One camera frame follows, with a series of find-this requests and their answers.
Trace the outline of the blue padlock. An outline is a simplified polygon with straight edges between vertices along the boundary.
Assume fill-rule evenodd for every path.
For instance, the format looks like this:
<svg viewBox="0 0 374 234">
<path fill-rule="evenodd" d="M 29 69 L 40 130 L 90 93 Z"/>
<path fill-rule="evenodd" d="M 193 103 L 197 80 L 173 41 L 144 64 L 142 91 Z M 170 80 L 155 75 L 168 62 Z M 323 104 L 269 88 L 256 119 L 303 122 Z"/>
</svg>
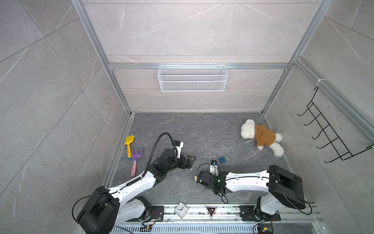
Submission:
<svg viewBox="0 0 374 234">
<path fill-rule="evenodd" d="M 227 161 L 226 158 L 222 155 L 218 155 L 218 160 L 220 163 L 225 163 Z"/>
</svg>

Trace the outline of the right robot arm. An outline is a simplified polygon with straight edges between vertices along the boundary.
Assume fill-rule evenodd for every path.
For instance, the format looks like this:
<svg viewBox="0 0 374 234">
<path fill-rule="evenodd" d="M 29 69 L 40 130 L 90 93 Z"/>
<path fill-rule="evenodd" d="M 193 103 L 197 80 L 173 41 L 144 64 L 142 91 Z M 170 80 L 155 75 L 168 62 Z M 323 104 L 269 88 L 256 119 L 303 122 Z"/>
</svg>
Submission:
<svg viewBox="0 0 374 234">
<path fill-rule="evenodd" d="M 265 196 L 257 198 L 255 206 L 240 206 L 240 217 L 243 221 L 272 221 L 278 215 L 279 209 L 288 207 L 304 212 L 306 204 L 303 180 L 300 176 L 287 171 L 279 166 L 271 165 L 268 170 L 256 173 L 238 174 L 221 172 L 216 165 L 210 171 L 201 171 L 196 177 L 196 182 L 213 191 L 227 204 L 227 193 L 238 191 L 260 191 Z"/>
</svg>

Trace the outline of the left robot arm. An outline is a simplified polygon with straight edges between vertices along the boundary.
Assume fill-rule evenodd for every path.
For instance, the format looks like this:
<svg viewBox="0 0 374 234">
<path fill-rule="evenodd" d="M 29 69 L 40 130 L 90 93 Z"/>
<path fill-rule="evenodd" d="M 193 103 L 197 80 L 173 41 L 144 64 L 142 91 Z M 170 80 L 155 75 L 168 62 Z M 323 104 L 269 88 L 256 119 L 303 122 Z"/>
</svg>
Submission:
<svg viewBox="0 0 374 234">
<path fill-rule="evenodd" d="M 73 219 L 87 234 L 108 234 L 115 226 L 146 214 L 151 204 L 140 194 L 162 182 L 167 173 L 175 169 L 190 169 L 196 161 L 195 156 L 183 156 L 183 142 L 174 140 L 166 132 L 172 148 L 165 149 L 154 162 L 148 161 L 146 169 L 131 180 L 112 188 L 100 186 L 92 195 L 86 196 L 87 202 Z"/>
</svg>

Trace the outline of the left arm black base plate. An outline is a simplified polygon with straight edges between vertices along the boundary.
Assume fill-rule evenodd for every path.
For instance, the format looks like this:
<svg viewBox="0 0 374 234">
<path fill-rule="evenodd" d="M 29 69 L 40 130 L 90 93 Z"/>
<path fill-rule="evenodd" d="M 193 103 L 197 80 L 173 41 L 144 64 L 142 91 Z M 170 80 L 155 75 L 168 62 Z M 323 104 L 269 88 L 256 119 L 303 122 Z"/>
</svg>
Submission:
<svg viewBox="0 0 374 234">
<path fill-rule="evenodd" d="M 164 206 L 149 206 L 146 207 L 143 214 L 140 216 L 140 221 L 153 220 L 163 221 L 164 217 Z"/>
</svg>

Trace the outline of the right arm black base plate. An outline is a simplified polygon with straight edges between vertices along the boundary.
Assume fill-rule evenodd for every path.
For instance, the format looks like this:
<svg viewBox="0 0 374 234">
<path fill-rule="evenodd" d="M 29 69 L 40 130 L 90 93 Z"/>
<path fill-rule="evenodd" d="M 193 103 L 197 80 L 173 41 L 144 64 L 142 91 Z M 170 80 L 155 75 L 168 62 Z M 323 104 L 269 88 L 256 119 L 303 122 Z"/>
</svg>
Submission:
<svg viewBox="0 0 374 234">
<path fill-rule="evenodd" d="M 260 210 L 256 206 L 240 206 L 240 217 L 242 221 L 281 221 L 280 215 L 278 212 L 275 214 L 267 214 Z"/>
</svg>

